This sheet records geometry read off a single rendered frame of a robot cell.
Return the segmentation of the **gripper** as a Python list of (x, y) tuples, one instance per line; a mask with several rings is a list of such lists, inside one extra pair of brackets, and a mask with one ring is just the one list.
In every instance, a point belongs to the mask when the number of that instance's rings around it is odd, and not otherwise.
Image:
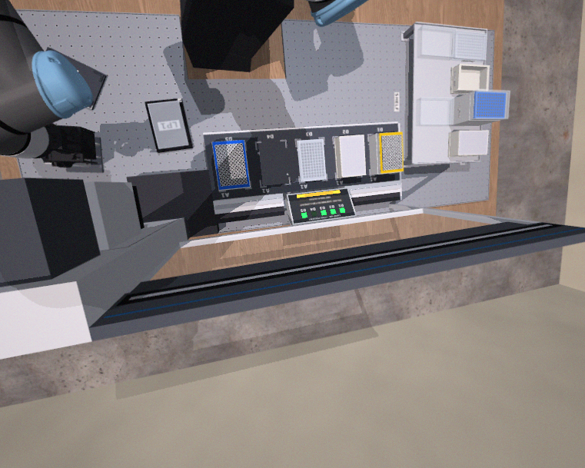
[(101, 158), (96, 156), (95, 146), (100, 146), (100, 144), (95, 143), (94, 131), (78, 126), (50, 124), (45, 128), (50, 144), (48, 143), (46, 151), (36, 158), (42, 158), (44, 162), (52, 163), (52, 166), (60, 168), (71, 168), (74, 163), (78, 162), (97, 164), (98, 162), (86, 160)]

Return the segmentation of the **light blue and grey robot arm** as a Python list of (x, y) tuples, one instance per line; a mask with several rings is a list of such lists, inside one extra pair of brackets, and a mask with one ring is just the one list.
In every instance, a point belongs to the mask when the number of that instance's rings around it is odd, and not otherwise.
[[(368, 0), (306, 1), (316, 25), (324, 27)], [(11, 2), (0, 0), (0, 155), (40, 156), (49, 143), (45, 126), (92, 102), (74, 65), (56, 51), (44, 51)]]

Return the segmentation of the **black rectangular frame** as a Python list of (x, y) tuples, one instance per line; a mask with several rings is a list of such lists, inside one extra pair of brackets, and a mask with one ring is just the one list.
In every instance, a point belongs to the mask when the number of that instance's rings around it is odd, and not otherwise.
[[(157, 144), (157, 141), (156, 141), (155, 132), (154, 132), (153, 125), (152, 125), (152, 122), (151, 122), (151, 116), (150, 116), (150, 113), (149, 113), (148, 104), (150, 104), (150, 103), (158, 103), (158, 102), (166, 102), (166, 101), (179, 101), (180, 107), (181, 107), (182, 117), (183, 117), (183, 120), (184, 120), (184, 126), (185, 126), (185, 130), (186, 130), (186, 134), (187, 134), (187, 137), (188, 137), (188, 143), (189, 143), (189, 145), (185, 145), (185, 146), (181, 146), (181, 147), (175, 147), (175, 148), (162, 148), (162, 149), (158, 149), (158, 144)], [(184, 149), (193, 148), (193, 145), (192, 145), (192, 142), (191, 142), (191, 136), (190, 136), (190, 132), (189, 132), (189, 128), (188, 128), (188, 122), (187, 122), (186, 114), (185, 114), (185, 111), (184, 111), (184, 105), (183, 105), (183, 101), (182, 101), (181, 98), (173, 98), (173, 99), (159, 100), (159, 101), (146, 101), (145, 102), (145, 106), (146, 106), (146, 109), (147, 109), (148, 118), (149, 118), (150, 126), (151, 126), (151, 131), (152, 131), (153, 138), (154, 138), (154, 141), (155, 141), (155, 147), (156, 147), (156, 150), (157, 150), (158, 153), (167, 152), (167, 151), (178, 151), (178, 150), (184, 150)]]

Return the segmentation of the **white ready key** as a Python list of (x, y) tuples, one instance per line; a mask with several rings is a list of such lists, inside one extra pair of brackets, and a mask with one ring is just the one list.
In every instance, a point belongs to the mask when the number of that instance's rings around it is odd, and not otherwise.
[[(101, 145), (101, 138), (95, 137), (95, 143), (98, 143), (98, 144)], [(85, 166), (85, 167), (71, 167), (71, 168), (66, 168), (66, 171), (67, 172), (104, 173), (103, 172), (103, 162), (102, 162), (101, 146), (96, 146), (95, 147), (95, 150), (96, 150), (96, 156), (99, 156), (101, 158), (96, 158), (97, 160), (86, 160), (86, 161), (98, 162), (98, 164), (74, 163), (73, 165)]]

